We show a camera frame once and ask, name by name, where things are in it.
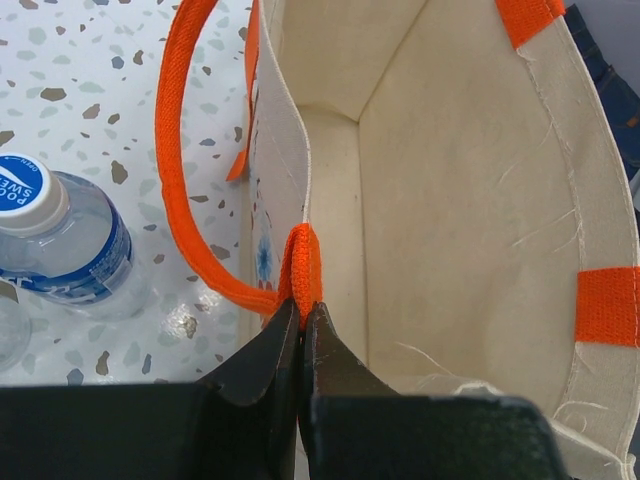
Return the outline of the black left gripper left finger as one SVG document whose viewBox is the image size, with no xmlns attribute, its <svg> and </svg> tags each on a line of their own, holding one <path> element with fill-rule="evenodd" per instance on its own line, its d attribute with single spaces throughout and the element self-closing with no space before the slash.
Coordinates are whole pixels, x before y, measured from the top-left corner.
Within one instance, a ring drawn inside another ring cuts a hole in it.
<svg viewBox="0 0 640 480">
<path fill-rule="evenodd" d="M 264 330 L 196 383 L 233 405 L 256 404 L 266 395 L 277 372 L 291 368 L 299 343 L 299 320 L 295 302 L 286 300 Z"/>
</svg>

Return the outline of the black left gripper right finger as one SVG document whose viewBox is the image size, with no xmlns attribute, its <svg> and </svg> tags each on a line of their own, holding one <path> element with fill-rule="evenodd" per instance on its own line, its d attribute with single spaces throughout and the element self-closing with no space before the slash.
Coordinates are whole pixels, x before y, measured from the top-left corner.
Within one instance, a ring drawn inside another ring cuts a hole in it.
<svg viewBox="0 0 640 480">
<path fill-rule="evenodd" d="M 391 397 L 380 380 L 338 336 L 325 303 L 314 304 L 303 341 L 303 387 L 308 397 Z"/>
</svg>

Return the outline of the beige canvas bag orange handles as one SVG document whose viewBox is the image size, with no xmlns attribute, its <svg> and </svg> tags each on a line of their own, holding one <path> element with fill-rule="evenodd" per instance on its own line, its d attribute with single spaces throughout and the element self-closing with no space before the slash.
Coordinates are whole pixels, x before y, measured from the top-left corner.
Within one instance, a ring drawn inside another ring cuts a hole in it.
<svg viewBox="0 0 640 480">
<path fill-rule="evenodd" d="M 188 204 L 180 124 L 214 10 L 174 18 L 158 170 L 187 263 L 236 305 L 324 301 L 411 393 L 517 394 L 569 471 L 631 479 L 639 237 L 619 150 L 560 1 L 256 1 L 245 45 L 253 247 L 230 274 Z"/>
</svg>

